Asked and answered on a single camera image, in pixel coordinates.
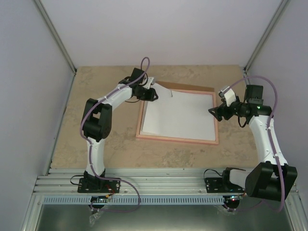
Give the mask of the brown cardboard backing board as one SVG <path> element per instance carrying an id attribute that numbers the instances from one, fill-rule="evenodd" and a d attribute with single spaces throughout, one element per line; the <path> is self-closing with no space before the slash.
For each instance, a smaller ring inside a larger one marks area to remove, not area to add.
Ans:
<path id="1" fill-rule="evenodd" d="M 167 89 L 214 92 L 214 88 L 211 88 L 211 87 L 203 87 L 203 86 L 172 83 L 172 82 L 163 82 L 163 81 L 157 81 L 156 83 L 165 87 L 165 88 L 167 88 Z"/>

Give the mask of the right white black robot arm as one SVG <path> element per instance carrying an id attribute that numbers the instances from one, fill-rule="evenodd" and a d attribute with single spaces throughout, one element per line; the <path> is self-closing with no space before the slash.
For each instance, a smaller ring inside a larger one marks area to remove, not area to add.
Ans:
<path id="1" fill-rule="evenodd" d="M 244 101 L 231 87 L 219 92 L 222 104 L 209 109 L 217 121 L 233 116 L 245 118 L 253 133 L 259 164 L 251 171 L 228 167 L 222 173 L 221 187 L 226 192 L 243 189 L 248 196 L 266 200 L 285 200 L 297 178 L 297 169 L 284 158 L 274 130 L 272 108 L 263 104 L 263 86 L 248 85 Z"/>

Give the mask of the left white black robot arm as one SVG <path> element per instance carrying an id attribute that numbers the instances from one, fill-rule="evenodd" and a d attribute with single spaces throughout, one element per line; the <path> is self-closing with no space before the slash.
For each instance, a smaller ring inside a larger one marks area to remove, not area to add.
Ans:
<path id="1" fill-rule="evenodd" d="M 145 71 L 134 68 L 131 75 L 119 81 L 107 95 L 88 99 L 81 121 L 80 134 L 87 141 L 88 163 L 78 183 L 79 193 L 102 193 L 110 180 L 105 179 L 104 145 L 112 128 L 113 111 L 132 97 L 153 102 L 158 99 L 152 80 Z"/>

